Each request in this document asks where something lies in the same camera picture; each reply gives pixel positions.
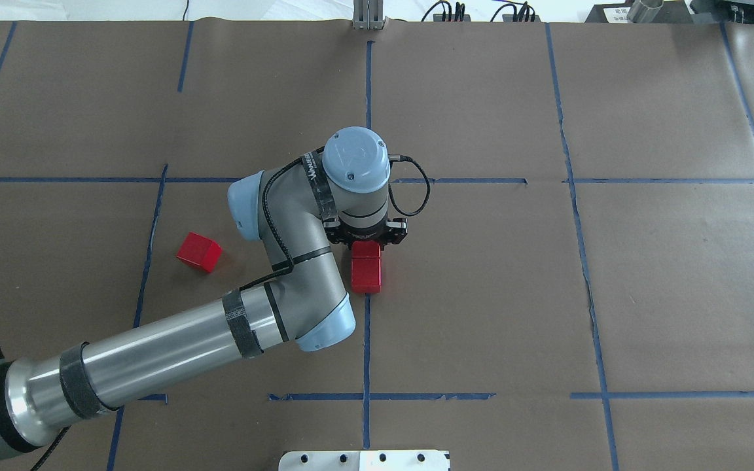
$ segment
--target metal bracket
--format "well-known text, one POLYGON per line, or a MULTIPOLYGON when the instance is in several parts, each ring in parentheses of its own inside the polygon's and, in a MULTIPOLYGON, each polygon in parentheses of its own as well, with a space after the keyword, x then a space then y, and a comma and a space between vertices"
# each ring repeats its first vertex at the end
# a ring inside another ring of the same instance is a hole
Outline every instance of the metal bracket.
POLYGON ((354 29, 383 29, 383 0, 353 0, 354 29))
POLYGON ((278 462, 278 471, 449 471, 450 452, 439 450, 364 450, 290 452, 278 462))

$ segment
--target red cube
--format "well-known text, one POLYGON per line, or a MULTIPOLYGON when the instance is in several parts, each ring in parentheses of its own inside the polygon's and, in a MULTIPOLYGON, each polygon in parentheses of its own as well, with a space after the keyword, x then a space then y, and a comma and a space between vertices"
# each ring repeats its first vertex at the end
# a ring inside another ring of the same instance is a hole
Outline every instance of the red cube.
POLYGON ((380 244, 357 241, 351 247, 351 290, 361 294, 380 292, 382 260, 380 244))
POLYGON ((210 273, 215 269, 221 253, 223 250, 217 242, 189 232, 176 257, 188 266, 210 273))

